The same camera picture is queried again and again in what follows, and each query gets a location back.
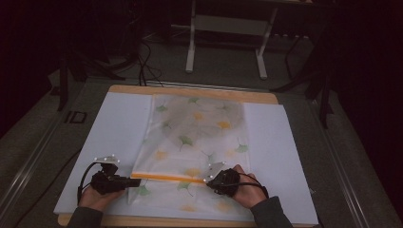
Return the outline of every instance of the green leaf print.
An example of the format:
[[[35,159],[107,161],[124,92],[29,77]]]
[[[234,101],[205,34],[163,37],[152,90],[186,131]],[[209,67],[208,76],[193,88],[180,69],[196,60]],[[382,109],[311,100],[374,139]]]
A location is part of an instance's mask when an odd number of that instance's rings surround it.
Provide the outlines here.
[[[164,129],[164,128],[169,128],[169,129],[172,129],[172,127],[171,127],[171,125],[170,125],[170,122],[169,122],[169,121],[163,122],[163,129]]]
[[[237,149],[235,149],[238,153],[245,153],[248,151],[248,145],[246,144],[240,144]]]
[[[189,192],[189,185],[190,185],[190,182],[181,181],[181,182],[179,182],[177,189],[178,189],[178,191],[180,191],[181,189],[184,188],[184,189],[187,190],[187,193],[188,193],[190,196],[193,197],[193,195]]]
[[[228,106],[226,103],[224,103],[224,104],[222,104],[221,107],[217,107],[217,109],[221,109],[221,110],[224,110],[226,112],[229,112],[231,110],[231,107]]]
[[[166,110],[168,110],[168,108],[165,107],[165,105],[160,105],[160,106],[156,107],[155,110],[158,112],[165,112]]]
[[[192,141],[189,137],[187,137],[187,136],[180,136],[179,139],[180,139],[181,142],[182,142],[182,145],[181,145],[181,148],[179,149],[179,151],[181,151],[182,146],[184,146],[185,144],[187,144],[187,145],[193,145],[193,141]]]
[[[191,103],[193,103],[193,104],[196,104],[196,105],[199,105],[198,104],[198,100],[199,100],[200,98],[189,98],[189,100],[187,101],[189,104],[191,104]]]
[[[203,153],[203,155],[207,156],[208,159],[208,163],[214,163],[214,152],[211,153],[211,155],[208,155],[206,153],[204,153],[203,151],[201,151]]]
[[[145,185],[139,186],[137,188],[137,192],[139,193],[140,196],[147,196],[151,192],[145,187]]]

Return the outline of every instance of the cable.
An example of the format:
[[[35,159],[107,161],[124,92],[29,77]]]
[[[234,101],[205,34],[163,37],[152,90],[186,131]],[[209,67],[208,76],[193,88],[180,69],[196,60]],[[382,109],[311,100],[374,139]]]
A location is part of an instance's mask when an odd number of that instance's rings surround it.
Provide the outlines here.
[[[48,187],[44,190],[44,192],[42,192],[41,196],[39,196],[39,198],[31,205],[31,207],[18,219],[17,223],[15,223],[14,228],[16,228],[20,222],[26,217],[27,214],[29,214],[29,212],[36,206],[36,204],[42,199],[42,197],[46,194],[46,192],[49,190],[49,188],[51,187],[51,185],[53,185],[53,183],[56,182],[57,178],[60,176],[60,174],[63,172],[63,170],[66,168],[66,166],[74,159],[74,157],[76,157],[82,150],[83,148],[80,148],[77,152],[75,152],[67,161],[66,163],[63,165],[63,167],[59,170],[59,172],[56,174],[56,176],[54,177],[54,179],[50,182],[50,184],[48,185]]]
[[[141,44],[147,47],[148,54],[147,54],[147,57],[145,58],[145,60],[143,60],[141,55],[139,55],[139,57],[138,57],[139,64],[140,64],[139,82],[140,82],[140,86],[141,86],[142,85],[142,80],[143,80],[144,86],[147,86],[147,82],[146,82],[146,79],[145,79],[145,76],[144,76],[144,67],[146,66],[146,63],[148,62],[148,59],[150,58],[151,47],[148,44],[146,44],[144,41],[141,41]]]
[[[159,78],[163,75],[163,73],[162,73],[159,69],[157,69],[157,68],[155,68],[155,67],[152,67],[152,66],[149,66],[149,65],[147,65],[147,64],[144,64],[144,66],[148,69],[148,72],[152,75],[151,80],[154,79],[154,80],[158,81],[158,83],[163,87],[163,83],[159,80]],[[156,76],[156,75],[154,74],[154,72],[152,72],[152,69],[158,70],[160,74],[159,74],[158,76]]]
[[[244,173],[239,173],[239,174],[240,174],[240,175],[243,175],[243,176],[246,176],[246,177],[252,179],[253,181],[256,181],[258,184],[261,185],[261,183],[260,183],[256,178],[252,178],[251,176],[249,176],[249,175],[247,175],[247,174],[244,174]]]
[[[258,183],[252,183],[252,182],[226,183],[226,184],[220,184],[220,187],[232,187],[232,186],[241,186],[241,185],[252,185],[252,186],[257,186],[259,188],[263,187]]]
[[[93,162],[87,169],[86,172],[84,172],[83,177],[81,178],[80,181],[80,186],[78,186],[77,188],[77,204],[80,202],[81,196],[83,195],[83,189],[85,189],[88,184],[86,184],[86,186],[83,186],[84,181],[86,180],[86,174],[88,173],[89,169],[92,168],[92,166],[94,166],[97,162]]]

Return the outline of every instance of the printed leaf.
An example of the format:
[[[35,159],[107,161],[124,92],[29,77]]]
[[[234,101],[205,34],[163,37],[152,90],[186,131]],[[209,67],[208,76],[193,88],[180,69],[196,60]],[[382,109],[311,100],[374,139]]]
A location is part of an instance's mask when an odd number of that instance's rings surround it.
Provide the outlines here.
[[[145,185],[143,186],[139,186],[137,188],[137,191],[139,192],[140,196],[147,196],[149,195],[151,192],[145,187]]]
[[[154,155],[154,159],[157,161],[164,160],[167,157],[168,157],[168,153],[161,151],[161,150],[158,150],[157,152],[155,152],[155,155]]]
[[[192,206],[192,205],[186,204],[186,205],[183,205],[183,206],[181,207],[181,210],[187,211],[187,212],[195,212],[195,211],[196,211],[196,208],[195,208],[194,206]]]
[[[240,146],[238,146],[238,148],[235,149],[235,151],[237,151],[238,153],[245,153],[246,151],[248,151],[248,145],[240,144]]]
[[[228,151],[226,151],[225,152],[225,156],[227,157],[227,158],[234,158],[235,156],[236,156],[236,152],[235,152],[235,150],[234,149],[230,149],[230,150],[228,150]]]
[[[203,153],[203,155],[207,156],[208,159],[208,163],[214,163],[214,152],[211,153],[211,155],[208,155],[206,153],[204,153],[203,151],[201,151]]]
[[[203,115],[200,112],[195,112],[193,113],[193,118],[195,118],[196,121],[201,121],[203,119]]]
[[[178,189],[178,191],[180,191],[181,189],[184,188],[184,189],[186,189],[187,193],[188,193],[191,197],[193,197],[193,195],[189,192],[189,185],[190,185],[190,182],[181,181],[181,182],[179,182],[177,189]]]
[[[168,127],[169,129],[172,128],[169,121],[163,122],[163,128],[166,128],[166,127]]]
[[[178,184],[177,189],[178,189],[178,191],[181,190],[181,189],[183,189],[183,188],[187,189],[187,188],[189,187],[189,185],[190,185],[190,182],[181,181],[181,182]]]
[[[160,106],[156,107],[155,110],[158,112],[165,112],[166,110],[168,110],[168,108],[165,107],[164,105],[160,105]]]
[[[188,168],[184,172],[185,175],[190,176],[192,178],[198,176],[201,173],[201,170],[198,168]]]
[[[231,124],[229,122],[218,122],[217,125],[221,127],[221,129],[231,128]]]
[[[189,100],[187,101],[188,103],[194,103],[197,105],[197,101],[199,100],[199,98],[189,98]]]
[[[222,109],[224,111],[230,111],[231,107],[228,106],[227,104],[223,104],[221,107],[217,107],[217,109]]]
[[[232,206],[228,202],[221,200],[216,204],[216,208],[223,213],[227,213],[229,210],[231,210]]]
[[[190,139],[190,138],[187,137],[187,136],[180,136],[179,139],[180,139],[181,142],[182,142],[182,145],[181,145],[181,148],[179,149],[179,151],[181,151],[182,146],[184,146],[185,144],[193,145],[192,139]]]

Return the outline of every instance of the hand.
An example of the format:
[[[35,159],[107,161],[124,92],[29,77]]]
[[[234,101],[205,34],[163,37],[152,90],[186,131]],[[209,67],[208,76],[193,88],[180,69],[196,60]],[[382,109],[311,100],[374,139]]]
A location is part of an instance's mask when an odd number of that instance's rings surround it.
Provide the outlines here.
[[[125,193],[125,190],[101,195],[97,190],[91,186],[84,190],[81,200],[78,203],[80,207],[88,207],[100,212],[104,212],[107,206]]]
[[[242,167],[240,165],[235,165],[233,168],[235,171],[240,173],[240,182],[254,182],[256,183],[255,180],[242,175],[245,174],[243,171]],[[254,174],[248,174],[248,176],[252,178],[256,178]],[[266,200],[266,196],[264,195],[263,191],[253,185],[240,185],[238,188],[237,193],[234,195],[233,199],[237,201],[240,205],[242,205],[245,208],[250,209],[251,207],[255,206],[259,202]]]

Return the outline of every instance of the table leg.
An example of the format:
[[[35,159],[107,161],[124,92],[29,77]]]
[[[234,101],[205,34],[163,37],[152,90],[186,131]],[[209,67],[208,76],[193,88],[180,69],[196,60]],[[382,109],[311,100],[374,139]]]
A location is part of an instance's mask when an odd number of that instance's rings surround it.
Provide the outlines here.
[[[256,49],[256,59],[258,61],[259,76],[263,80],[267,79],[267,72],[266,72],[266,66],[264,65],[263,53],[264,53],[264,50],[266,49],[266,44],[267,44],[267,41],[269,40],[270,32],[272,31],[272,27],[275,22],[277,11],[278,11],[277,8],[273,9],[270,21],[267,23],[267,27],[266,27],[266,30],[263,35],[263,42],[262,42],[260,48]]]
[[[192,17],[190,19],[190,44],[187,52],[186,72],[193,72],[193,63],[195,61],[195,16],[196,16],[196,0],[192,1]]]

